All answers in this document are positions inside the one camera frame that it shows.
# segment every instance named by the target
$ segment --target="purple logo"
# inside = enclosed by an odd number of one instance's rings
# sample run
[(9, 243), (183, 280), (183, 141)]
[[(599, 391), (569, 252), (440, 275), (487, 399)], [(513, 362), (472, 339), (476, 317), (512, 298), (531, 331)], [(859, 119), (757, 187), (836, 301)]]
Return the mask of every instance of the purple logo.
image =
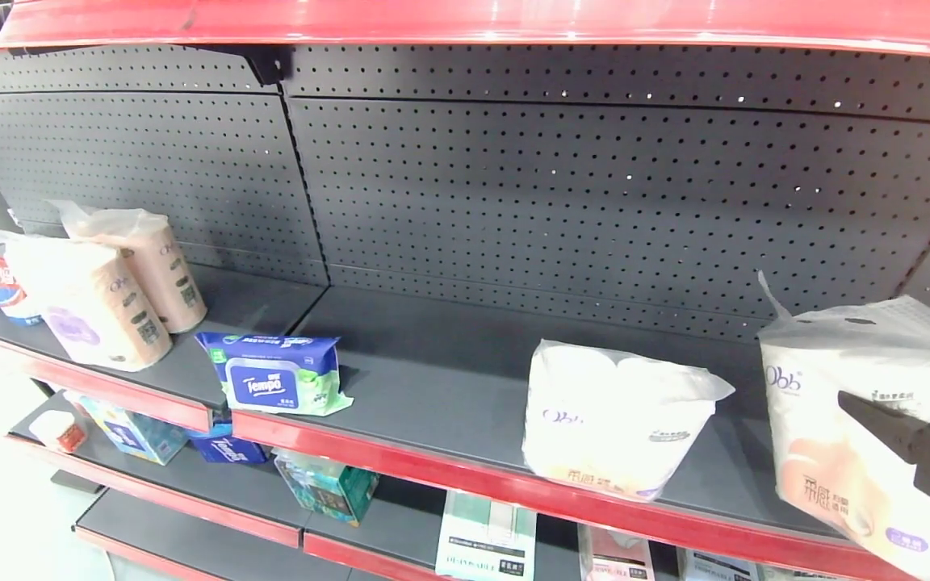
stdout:
[(60, 339), (75, 343), (99, 345), (99, 334), (96, 334), (96, 331), (93, 331), (92, 327), (89, 327), (84, 319), (67, 309), (49, 307), (48, 312), (45, 313), (45, 323), (52, 329), (52, 333)]
[(107, 435), (112, 441), (117, 442), (117, 444), (126, 445), (128, 448), (140, 449), (140, 451), (145, 452), (145, 448), (139, 444), (139, 438), (136, 438), (136, 434), (133, 434), (132, 430), (119, 424), (114, 424), (113, 422), (107, 422), (106, 420), (104, 420), (103, 423), (110, 429), (110, 433)]
[(767, 386), (777, 386), (778, 389), (797, 392), (802, 389), (802, 384), (796, 376), (801, 378), (802, 372), (786, 373), (782, 368), (770, 365), (767, 367)]
[(923, 538), (916, 537), (914, 534), (904, 533), (899, 529), (892, 529), (892, 527), (889, 527), (885, 530), (885, 536), (889, 538), (890, 543), (899, 545), (899, 547), (904, 549), (919, 553), (928, 550), (928, 543)]
[(562, 412), (560, 409), (545, 409), (543, 419), (549, 420), (552, 424), (583, 424), (584, 421), (579, 416), (571, 416), (569, 412)]

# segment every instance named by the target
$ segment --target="blue tissue box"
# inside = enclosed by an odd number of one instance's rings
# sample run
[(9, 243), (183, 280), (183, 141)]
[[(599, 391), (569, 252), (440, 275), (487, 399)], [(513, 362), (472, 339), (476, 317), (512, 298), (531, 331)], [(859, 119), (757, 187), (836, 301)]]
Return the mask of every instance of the blue tissue box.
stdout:
[(81, 405), (119, 451), (166, 466), (189, 441), (185, 429), (82, 396)]
[(217, 424), (209, 433), (185, 430), (203, 460), (222, 464), (262, 464), (268, 453), (255, 441), (233, 437), (232, 424)]

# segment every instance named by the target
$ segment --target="toilet paper roll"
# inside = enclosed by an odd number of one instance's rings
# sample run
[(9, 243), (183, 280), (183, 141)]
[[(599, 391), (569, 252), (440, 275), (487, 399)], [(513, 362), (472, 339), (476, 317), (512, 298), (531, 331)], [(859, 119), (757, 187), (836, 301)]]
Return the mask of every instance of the toilet paper roll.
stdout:
[(94, 210), (51, 201), (67, 236), (121, 250), (169, 333), (189, 331), (207, 315), (182, 248), (163, 214), (146, 210)]
[(169, 352), (170, 335), (117, 249), (17, 236), (5, 258), (77, 363), (138, 371)]

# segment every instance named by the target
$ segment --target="store shelf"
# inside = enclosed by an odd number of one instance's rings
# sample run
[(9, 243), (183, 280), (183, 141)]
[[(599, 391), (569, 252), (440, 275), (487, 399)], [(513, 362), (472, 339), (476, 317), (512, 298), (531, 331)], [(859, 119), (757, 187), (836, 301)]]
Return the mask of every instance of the store shelf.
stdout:
[(759, 44), (930, 55), (930, 0), (16, 0), (0, 33), (0, 47), (306, 41)]
[[(312, 514), (304, 551), (332, 562), (403, 581), (432, 581), (443, 518), (442, 489), (391, 477), (380, 479), (361, 526)], [(534, 577), (575, 581), (580, 577), (576, 523), (540, 515)]]
[[(298, 333), (342, 337), (354, 405), (329, 418), (236, 412), (236, 434), (403, 479), (672, 545), (872, 581), (907, 580), (782, 503), (755, 345), (334, 287)], [(521, 444), (540, 338), (705, 367), (737, 387), (660, 500), (635, 504), (535, 477)]]
[(25, 446), (27, 452), (39, 459), (171, 510), (274, 543), (300, 545), (300, 529), (310, 512), (296, 503), (274, 464), (214, 464), (204, 461), (192, 445), (186, 445), (167, 466), (159, 466), (119, 451), (91, 422), (89, 437), (81, 448), (70, 455), (54, 452), (44, 448), (28, 429), (48, 409), (73, 412), (63, 396), (56, 395), (10, 431), (12, 441)]
[(350, 569), (115, 490), (74, 523), (82, 540), (182, 580), (338, 581)]
[[(322, 288), (193, 265), (210, 311), (196, 331), (281, 334)], [(19, 327), (0, 312), (0, 362), (30, 378), (111, 401), (122, 408), (195, 430), (210, 427), (211, 410), (224, 403), (220, 383), (193, 333), (174, 335), (165, 359), (125, 373), (70, 361), (45, 324)]]

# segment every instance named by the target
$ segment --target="metal shelving unit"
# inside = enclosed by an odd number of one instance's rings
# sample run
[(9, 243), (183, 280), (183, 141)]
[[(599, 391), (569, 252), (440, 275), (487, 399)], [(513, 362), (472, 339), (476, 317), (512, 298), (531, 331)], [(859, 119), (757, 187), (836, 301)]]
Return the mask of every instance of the metal shelving unit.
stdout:
[(74, 523), (93, 545), (178, 579), (333, 581), (350, 569), (115, 490)]
[[(169, 214), (204, 265), (202, 330), (342, 337), (354, 406), (237, 412), (243, 437), (667, 543), (905, 581), (774, 492), (754, 342), (773, 313), (754, 271), (794, 311), (904, 291), (930, 305), (930, 3), (623, 4), (18, 1), (0, 48), (125, 45), (0, 54), (0, 191), (41, 234), (60, 234), (47, 198)], [(140, 44), (162, 40), (204, 45)], [(224, 44), (247, 40), (342, 44)], [(544, 337), (707, 367), (738, 393), (656, 503), (543, 481), (520, 444)], [(0, 361), (195, 429), (222, 402), (191, 335), (123, 374), (0, 317)], [(307, 552), (428, 574), (427, 555), (373, 529), (431, 529), (426, 511), (374, 518), (380, 499), (334, 536), (203, 484), (214, 468), (189, 451), (155, 470), (95, 442), (95, 457), (63, 457), (14, 438), (188, 514), (287, 545), (306, 527)], [(199, 477), (165, 473), (181, 466)], [(274, 475), (252, 474), (277, 500)]]

